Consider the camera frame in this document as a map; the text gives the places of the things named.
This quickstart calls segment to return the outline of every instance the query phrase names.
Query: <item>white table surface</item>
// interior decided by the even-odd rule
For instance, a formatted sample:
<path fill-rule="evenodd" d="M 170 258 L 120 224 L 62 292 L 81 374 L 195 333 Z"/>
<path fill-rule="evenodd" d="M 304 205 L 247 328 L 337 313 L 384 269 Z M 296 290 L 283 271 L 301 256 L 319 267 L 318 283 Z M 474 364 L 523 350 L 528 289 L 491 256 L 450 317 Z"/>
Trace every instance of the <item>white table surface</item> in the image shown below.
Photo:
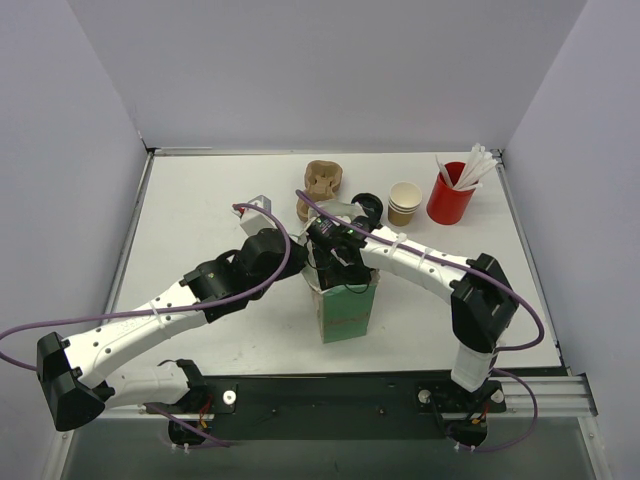
<path fill-rule="evenodd" d="M 466 155 L 438 154 L 444 163 Z M 544 318 L 497 173 L 483 179 L 484 188 L 474 194 L 457 225 L 438 225 L 425 210 L 437 174 L 433 153 L 156 157 L 118 308 L 137 307 L 199 263 L 239 248 L 246 236 L 231 213 L 232 203 L 265 194 L 273 213 L 298 233 L 302 224 L 295 214 L 294 190 L 303 187 L 307 163 L 317 159 L 343 167 L 338 198 L 346 202 L 359 192 L 371 192 L 386 203 L 393 183 L 419 185 L 424 199 L 412 223 L 391 227 L 454 255 L 495 256 L 513 288 Z M 388 224 L 386 209 L 383 223 Z M 508 345 L 521 344 L 536 332 L 533 320 L 519 308 L 503 338 Z M 457 345 L 449 306 L 386 272 L 367 335 L 325 345 L 309 288 L 302 276 L 295 276 L 276 283 L 246 309 L 174 337 L 128 365 L 188 358 L 208 375 L 440 370 L 452 368 Z M 542 344 L 502 353 L 497 363 L 509 368 L 559 365 L 548 330 Z"/>

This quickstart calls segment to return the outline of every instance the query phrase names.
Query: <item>white straw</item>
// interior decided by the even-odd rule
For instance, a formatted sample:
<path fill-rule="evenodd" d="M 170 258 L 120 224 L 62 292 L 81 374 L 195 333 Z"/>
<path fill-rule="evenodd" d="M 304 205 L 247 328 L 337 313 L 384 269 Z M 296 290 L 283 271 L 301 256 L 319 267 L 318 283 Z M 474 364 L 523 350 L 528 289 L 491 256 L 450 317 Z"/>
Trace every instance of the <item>white straw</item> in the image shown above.
<path fill-rule="evenodd" d="M 483 176 L 485 176 L 487 173 L 489 173 L 496 166 L 497 163 L 498 163 L 497 160 L 492 158 L 490 161 L 485 162 L 484 164 L 475 168 L 474 171 L 470 173 L 467 176 L 467 178 L 465 178 L 464 182 L 459 184 L 459 187 L 464 188 L 474 184 L 475 182 L 480 180 Z"/>
<path fill-rule="evenodd" d="M 457 183 L 460 183 L 460 181 L 467 176 L 469 171 L 473 169 L 473 166 L 478 158 L 479 152 L 480 152 L 480 144 L 476 143 L 471 149 L 469 156 L 467 157 L 467 162 L 465 163 L 464 168 L 462 169 L 462 173 L 460 174 L 460 177 L 458 178 Z"/>
<path fill-rule="evenodd" d="M 479 149 L 475 153 L 473 158 L 470 159 L 468 163 L 469 168 L 465 167 L 465 169 L 462 171 L 462 175 L 460 175 L 457 185 L 460 185 L 460 186 L 469 185 L 468 179 L 473 174 L 472 172 L 476 170 L 478 167 L 480 167 L 483 164 L 483 162 L 485 162 L 487 159 L 493 158 L 490 153 L 488 152 L 485 153 L 484 146 L 478 143 L 476 143 L 476 145 L 479 147 Z"/>
<path fill-rule="evenodd" d="M 468 187 L 459 188 L 458 192 L 468 192 L 469 190 L 475 190 L 476 188 L 482 188 L 481 183 L 476 183 L 475 185 L 470 185 Z"/>
<path fill-rule="evenodd" d="M 438 168 L 440 169 L 440 173 L 442 174 L 442 178 L 444 178 L 445 183 L 449 188 L 453 188 L 453 183 L 451 182 L 451 177 L 449 176 L 449 172 L 446 167 L 440 163 L 438 160 L 438 155 L 436 155 L 436 163 L 438 164 Z"/>

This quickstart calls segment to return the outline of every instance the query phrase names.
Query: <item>red cup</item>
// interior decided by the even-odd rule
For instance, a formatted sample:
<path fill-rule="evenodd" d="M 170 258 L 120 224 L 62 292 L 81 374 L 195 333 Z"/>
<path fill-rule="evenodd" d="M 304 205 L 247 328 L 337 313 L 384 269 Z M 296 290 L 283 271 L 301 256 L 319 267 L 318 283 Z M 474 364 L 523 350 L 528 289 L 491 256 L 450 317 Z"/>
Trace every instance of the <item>red cup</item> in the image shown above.
<path fill-rule="evenodd" d="M 444 167 L 449 172 L 451 182 L 455 185 L 465 164 L 463 162 L 447 163 Z M 458 192 L 449 188 L 442 178 L 442 173 L 438 173 L 436 184 L 433 186 L 429 203 L 427 203 L 427 213 L 434 222 L 441 225 L 453 225 L 458 223 L 471 200 L 471 195 L 476 189 Z"/>

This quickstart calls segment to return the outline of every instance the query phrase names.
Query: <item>cable tie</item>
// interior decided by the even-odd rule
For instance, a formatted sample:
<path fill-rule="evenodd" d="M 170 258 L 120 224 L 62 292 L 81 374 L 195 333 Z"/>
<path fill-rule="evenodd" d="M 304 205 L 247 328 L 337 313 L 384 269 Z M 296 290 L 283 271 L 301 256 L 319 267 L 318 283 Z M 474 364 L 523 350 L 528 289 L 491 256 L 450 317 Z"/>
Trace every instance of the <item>cable tie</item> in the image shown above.
<path fill-rule="evenodd" d="M 153 312 L 153 314 L 156 316 L 156 320 L 158 320 L 160 324 L 162 324 L 162 319 L 160 318 L 160 315 L 158 314 L 158 310 L 156 310 L 156 306 L 153 304 L 152 301 L 149 301 L 149 306 L 151 307 L 151 311 Z"/>
<path fill-rule="evenodd" d="M 420 256 L 420 261 L 418 262 L 418 273 L 420 273 L 420 269 L 422 268 L 422 263 L 424 262 L 425 257 L 429 255 L 431 252 L 433 252 L 433 248 L 424 247 L 424 252 L 422 252 L 422 255 Z M 429 290 L 429 288 L 424 284 L 424 275 L 420 275 L 420 278 L 422 278 L 422 286 L 427 290 Z"/>
<path fill-rule="evenodd" d="M 389 249 L 389 253 L 387 254 L 387 256 L 389 257 L 389 270 L 391 270 L 391 273 L 393 273 L 394 275 L 398 275 L 398 274 L 396 273 L 395 267 L 393 265 L 393 255 L 396 253 L 396 250 L 398 249 L 398 245 L 406 241 L 407 241 L 407 234 L 404 232 L 398 233 L 398 236 L 393 241 L 393 244 Z"/>

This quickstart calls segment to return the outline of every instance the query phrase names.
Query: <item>white robot arm segment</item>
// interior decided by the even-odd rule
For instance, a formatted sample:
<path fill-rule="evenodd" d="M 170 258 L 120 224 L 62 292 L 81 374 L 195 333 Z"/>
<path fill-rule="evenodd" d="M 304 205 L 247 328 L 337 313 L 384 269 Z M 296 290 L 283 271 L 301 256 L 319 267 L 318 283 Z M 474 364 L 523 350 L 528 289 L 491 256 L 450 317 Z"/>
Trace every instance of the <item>white robot arm segment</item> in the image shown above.
<path fill-rule="evenodd" d="M 116 394 L 105 402 L 105 408 L 147 402 L 173 405 L 189 391 L 187 377 L 175 362 L 140 370 L 119 368 L 106 380 Z"/>
<path fill-rule="evenodd" d="M 190 305 L 197 301 L 188 287 L 176 282 L 136 310 Z M 201 311 L 112 321 L 67 337 L 69 346 L 65 353 L 69 366 L 80 369 L 78 380 L 88 388 L 95 388 L 129 360 L 179 333 L 206 324 Z"/>
<path fill-rule="evenodd" d="M 466 257 L 457 257 L 447 253 L 438 252 L 411 240 L 403 239 L 399 234 L 389 227 L 382 227 L 375 230 L 378 237 L 382 237 L 392 242 L 398 242 L 413 247 L 434 257 L 446 258 L 450 262 L 465 265 Z M 369 268 L 376 268 L 391 272 L 394 275 L 404 278 L 416 285 L 423 287 L 438 295 L 447 304 L 451 303 L 452 281 L 459 281 L 464 276 L 464 272 L 447 267 L 439 263 L 432 262 L 425 258 L 420 258 L 413 253 L 397 249 L 377 242 L 371 238 L 366 239 L 366 245 L 360 250 L 362 261 Z"/>

